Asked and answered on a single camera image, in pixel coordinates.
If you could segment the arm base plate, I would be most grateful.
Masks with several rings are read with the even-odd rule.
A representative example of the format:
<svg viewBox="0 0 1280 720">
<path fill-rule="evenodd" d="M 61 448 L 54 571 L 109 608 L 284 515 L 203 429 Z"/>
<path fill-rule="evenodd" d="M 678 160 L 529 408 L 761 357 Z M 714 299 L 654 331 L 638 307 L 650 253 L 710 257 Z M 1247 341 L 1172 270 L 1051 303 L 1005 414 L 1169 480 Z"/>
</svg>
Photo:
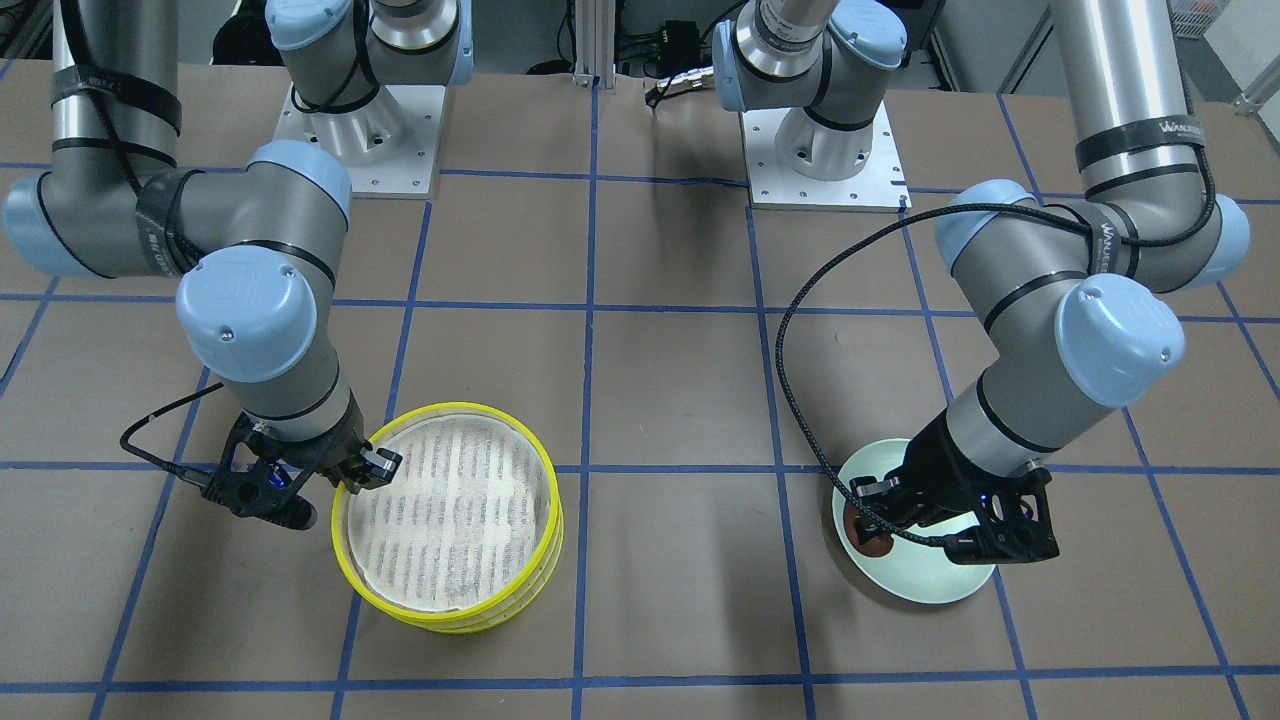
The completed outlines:
<svg viewBox="0 0 1280 720">
<path fill-rule="evenodd" d="M 801 108 L 740 115 L 751 205 L 767 210 L 887 211 L 913 205 L 887 108 L 836 131 Z"/>
<path fill-rule="evenodd" d="M 346 114 L 303 114 L 287 94 L 273 138 L 302 141 L 335 156 L 357 199 L 429 200 L 448 91 L 384 85 L 369 105 Z"/>
</svg>

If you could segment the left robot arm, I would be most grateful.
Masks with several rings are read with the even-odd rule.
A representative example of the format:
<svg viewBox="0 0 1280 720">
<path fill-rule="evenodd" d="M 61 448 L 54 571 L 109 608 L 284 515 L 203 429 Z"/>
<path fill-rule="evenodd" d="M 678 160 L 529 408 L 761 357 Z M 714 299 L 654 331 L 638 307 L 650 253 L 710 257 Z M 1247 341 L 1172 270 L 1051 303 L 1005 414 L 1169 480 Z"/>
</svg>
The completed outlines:
<svg viewBox="0 0 1280 720">
<path fill-rule="evenodd" d="M 1082 200 L 1048 205 L 991 179 L 942 209 L 881 231 L 936 220 L 950 275 L 997 359 L 887 470 L 837 478 L 780 387 L 835 491 L 858 548 L 895 538 L 960 565 L 1057 556 L 1046 457 L 1171 370 L 1185 336 L 1162 293 L 1212 284 L 1249 247 L 1243 210 L 1215 188 L 1166 1 L 1055 1 L 1076 133 Z"/>
</svg>

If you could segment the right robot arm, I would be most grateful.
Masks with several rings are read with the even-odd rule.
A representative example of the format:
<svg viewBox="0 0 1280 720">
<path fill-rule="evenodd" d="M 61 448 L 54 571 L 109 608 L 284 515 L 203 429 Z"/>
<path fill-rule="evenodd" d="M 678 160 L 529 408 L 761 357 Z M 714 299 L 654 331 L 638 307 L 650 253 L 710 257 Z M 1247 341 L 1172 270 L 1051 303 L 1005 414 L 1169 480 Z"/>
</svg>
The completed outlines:
<svg viewBox="0 0 1280 720">
<path fill-rule="evenodd" d="M 314 475 L 358 493 L 392 483 L 401 456 L 374 447 L 328 336 L 349 167 L 410 150 L 392 87 L 466 83 L 467 1 L 268 1 L 264 23 L 311 138 L 275 138 L 243 170 L 174 158 L 172 1 L 58 1 L 52 168 L 3 205 L 13 249 L 50 275 L 164 275 L 197 359 L 241 406 L 211 471 L 124 451 L 239 518 L 294 530 L 316 519 Z"/>
</svg>

